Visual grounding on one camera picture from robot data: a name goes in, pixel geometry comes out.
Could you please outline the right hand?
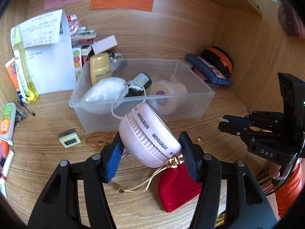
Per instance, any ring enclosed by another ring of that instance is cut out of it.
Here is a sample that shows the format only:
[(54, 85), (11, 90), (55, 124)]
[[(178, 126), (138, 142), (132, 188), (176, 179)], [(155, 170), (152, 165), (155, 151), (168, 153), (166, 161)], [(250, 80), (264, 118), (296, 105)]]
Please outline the right hand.
[(281, 165), (271, 162), (269, 164), (269, 175), (271, 178), (275, 179), (280, 176)]

